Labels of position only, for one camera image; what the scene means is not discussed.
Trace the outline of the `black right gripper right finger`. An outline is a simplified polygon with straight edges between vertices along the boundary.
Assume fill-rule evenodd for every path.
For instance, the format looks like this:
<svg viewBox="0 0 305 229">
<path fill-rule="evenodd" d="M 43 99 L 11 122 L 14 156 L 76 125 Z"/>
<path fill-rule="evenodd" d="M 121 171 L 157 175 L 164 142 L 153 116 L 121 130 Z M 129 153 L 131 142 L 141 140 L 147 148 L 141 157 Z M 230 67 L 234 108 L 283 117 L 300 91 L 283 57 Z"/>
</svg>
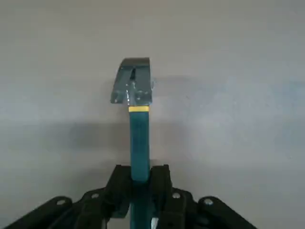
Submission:
<svg viewBox="0 0 305 229">
<path fill-rule="evenodd" d="M 150 191 L 158 229 L 255 229 L 219 198 L 195 201 L 189 191 L 174 188 L 168 165 L 153 166 Z"/>
</svg>

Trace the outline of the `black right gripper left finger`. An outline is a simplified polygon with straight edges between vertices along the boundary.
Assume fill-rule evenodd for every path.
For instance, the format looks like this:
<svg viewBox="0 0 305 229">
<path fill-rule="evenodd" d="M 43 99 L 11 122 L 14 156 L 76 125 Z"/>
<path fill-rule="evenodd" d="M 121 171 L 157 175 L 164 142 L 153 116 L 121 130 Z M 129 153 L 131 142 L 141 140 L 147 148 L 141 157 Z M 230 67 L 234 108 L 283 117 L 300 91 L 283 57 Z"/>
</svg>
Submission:
<svg viewBox="0 0 305 229">
<path fill-rule="evenodd" d="M 76 202 L 56 196 L 6 227 L 8 229 L 105 229 L 111 218 L 129 209 L 131 168 L 117 165 L 103 188 L 90 190 Z"/>
</svg>

